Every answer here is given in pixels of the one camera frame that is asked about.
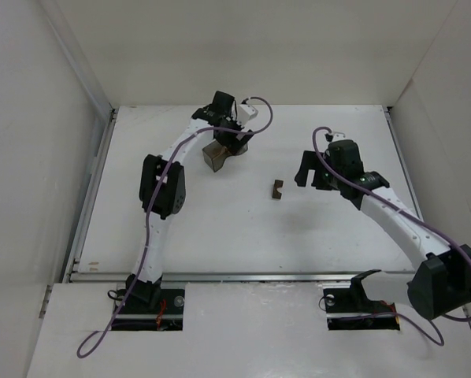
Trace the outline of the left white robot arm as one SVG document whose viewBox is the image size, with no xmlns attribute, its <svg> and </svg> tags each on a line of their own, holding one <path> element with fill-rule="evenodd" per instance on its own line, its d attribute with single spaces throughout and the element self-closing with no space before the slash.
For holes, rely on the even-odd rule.
<svg viewBox="0 0 471 378">
<path fill-rule="evenodd" d="M 152 310 L 161 300 L 162 255 L 172 217 L 186 201 L 184 164 L 190 152 L 202 143 L 203 136 L 211 136 L 202 156 L 217 172 L 227 158 L 247 151 L 252 131 L 245 132 L 244 126 L 257 115 L 246 99 L 237 103 L 233 96 L 217 91 L 210 104 L 192 114 L 185 131 L 167 150 L 145 157 L 139 200 L 146 216 L 146 234 L 143 252 L 126 280 L 127 306 Z"/>
</svg>

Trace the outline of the grey translucent plastic bin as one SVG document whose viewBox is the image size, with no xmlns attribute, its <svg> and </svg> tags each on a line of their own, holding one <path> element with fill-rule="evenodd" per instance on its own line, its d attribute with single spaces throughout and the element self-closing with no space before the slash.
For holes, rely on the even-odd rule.
<svg viewBox="0 0 471 378">
<path fill-rule="evenodd" d="M 217 172 L 223 167 L 228 158 L 245 154 L 248 149 L 248 141 L 249 137 L 219 134 L 212 142 L 202 148 L 204 162 L 214 172 Z M 217 156 L 216 152 L 219 146 L 225 146 L 228 149 L 228 153 L 223 156 Z"/>
</svg>

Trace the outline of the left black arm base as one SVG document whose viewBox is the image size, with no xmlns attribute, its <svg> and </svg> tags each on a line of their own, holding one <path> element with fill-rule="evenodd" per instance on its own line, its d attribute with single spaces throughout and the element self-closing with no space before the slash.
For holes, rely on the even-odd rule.
<svg viewBox="0 0 471 378">
<path fill-rule="evenodd" d="M 183 330 L 185 286 L 137 281 L 112 331 L 175 332 Z"/>
</svg>

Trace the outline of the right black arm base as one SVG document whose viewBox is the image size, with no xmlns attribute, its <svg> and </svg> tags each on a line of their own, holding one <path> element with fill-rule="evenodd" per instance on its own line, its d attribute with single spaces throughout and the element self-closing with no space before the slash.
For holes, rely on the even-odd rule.
<svg viewBox="0 0 471 378">
<path fill-rule="evenodd" d="M 395 304 L 385 301 L 368 299 L 362 281 L 379 273 L 372 269 L 360 273 L 350 279 L 348 286 L 326 286 L 318 302 L 325 305 L 327 327 L 329 331 L 399 331 L 399 319 L 395 312 Z"/>
</svg>

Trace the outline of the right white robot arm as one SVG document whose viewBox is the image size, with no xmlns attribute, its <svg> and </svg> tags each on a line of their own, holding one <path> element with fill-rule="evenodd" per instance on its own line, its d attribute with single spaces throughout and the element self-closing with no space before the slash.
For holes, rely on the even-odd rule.
<svg viewBox="0 0 471 378">
<path fill-rule="evenodd" d="M 376 302 L 397 302 L 434 320 L 471 303 L 471 248 L 416 218 L 381 174 L 364 170 L 357 143 L 344 139 L 329 143 L 323 153 L 304 151 L 295 183 L 306 186 L 309 174 L 315 189 L 338 191 L 377 223 L 415 271 L 410 280 L 380 269 L 353 277 L 348 292 L 356 311 L 365 312 Z"/>
</svg>

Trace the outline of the dark wood arch block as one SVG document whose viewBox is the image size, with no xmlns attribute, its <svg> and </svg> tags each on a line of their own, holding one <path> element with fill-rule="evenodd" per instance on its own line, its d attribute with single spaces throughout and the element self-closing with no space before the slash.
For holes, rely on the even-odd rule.
<svg viewBox="0 0 471 378">
<path fill-rule="evenodd" d="M 283 180 L 274 180 L 274 183 L 272 186 L 272 193 L 271 193 L 272 199 L 274 200 L 282 199 L 281 189 L 283 188 L 283 185 L 284 185 Z"/>
</svg>

